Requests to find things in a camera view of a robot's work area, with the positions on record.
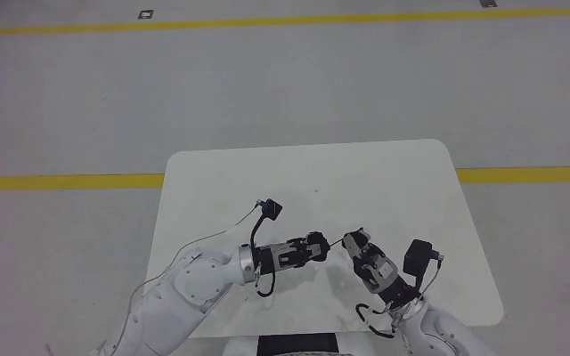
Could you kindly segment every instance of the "yellow floor line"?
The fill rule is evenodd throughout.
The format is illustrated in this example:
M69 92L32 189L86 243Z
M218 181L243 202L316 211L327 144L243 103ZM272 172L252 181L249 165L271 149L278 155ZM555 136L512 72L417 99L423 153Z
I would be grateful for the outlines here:
M200 28L250 28L268 26L326 25L365 22L410 22L410 21L456 21L456 20L499 20L519 18L539 18L570 16L568 9L520 9L494 10L479 12L428 12L395 13L370 15L332 15L295 18L239 19L239 20L204 20L186 22L136 22L118 24L96 24L61 27L35 28L0 28L0 36L11 35L58 35L74 33L158 31L173 29Z
M570 183L570 167L457 169L461 184ZM163 174L31 175L0 177L0 190L160 189Z

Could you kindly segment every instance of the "concrete floor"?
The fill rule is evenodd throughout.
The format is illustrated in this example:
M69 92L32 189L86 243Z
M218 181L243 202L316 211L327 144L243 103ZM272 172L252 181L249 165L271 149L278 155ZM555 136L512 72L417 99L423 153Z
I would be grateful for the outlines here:
M501 8L564 1L501 1ZM477 0L52 0L4 27L479 11ZM570 166L568 18L0 36L0 175L164 172L179 150L437 138L457 167ZM500 355L568 355L567 184L463 186ZM1 192L0 350L88 354L146 272L158 190ZM379 354L399 341L374 338ZM190 340L176 355L220 354Z

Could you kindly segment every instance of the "robotic arm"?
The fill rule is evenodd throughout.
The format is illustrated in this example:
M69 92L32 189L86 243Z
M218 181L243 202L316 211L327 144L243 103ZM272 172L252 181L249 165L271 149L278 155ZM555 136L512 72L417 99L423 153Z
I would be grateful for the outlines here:
M395 264L376 245L362 228L343 237L342 246L354 264L354 273L362 279L372 294L385 303L392 318L392 333L399 328L408 354L414 356L494 356L494 352L481 343L471 331L449 312L429 304L419 292L430 260L437 260L437 270L444 257L426 241L414 240L404 257L403 271L416 278L415 286L408 285L398 274ZM357 304L356 312L370 330L378 336L392 338L372 327L363 317Z
M262 216L275 220L281 206L257 202ZM129 312L126 323L91 352L92 356L167 356L176 350L230 291L232 284L258 282L261 275L324 261L330 246L320 232L285 243L241 245L231 255L194 248L167 270ZM261 296L269 296L258 291Z

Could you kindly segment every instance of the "black base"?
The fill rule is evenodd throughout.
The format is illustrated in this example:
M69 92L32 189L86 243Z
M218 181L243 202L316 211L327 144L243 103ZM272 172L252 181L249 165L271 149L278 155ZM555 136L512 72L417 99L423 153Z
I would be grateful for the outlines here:
M294 334L260 336L257 356L275 356L292 352L338 352L337 337L329 334Z

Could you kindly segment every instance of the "tabletop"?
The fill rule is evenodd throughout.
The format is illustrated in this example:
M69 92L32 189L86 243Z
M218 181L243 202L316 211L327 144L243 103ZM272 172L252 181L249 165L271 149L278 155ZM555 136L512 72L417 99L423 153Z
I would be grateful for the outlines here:
M414 239L445 255L427 297L467 326L498 323L503 308L449 152L436 140L178 152L167 163L147 277L159 274L183 244L233 226L258 198L283 206L257 244L321 231L330 243L360 227L402 273ZM230 255L258 212L231 233L199 243ZM436 271L431 263L424 286ZM233 286L191 337L364 331L358 303L383 307L352 271L340 244L324 263L277 273L275 292ZM263 276L261 288L269 288ZM388 329L388 316L374 320Z

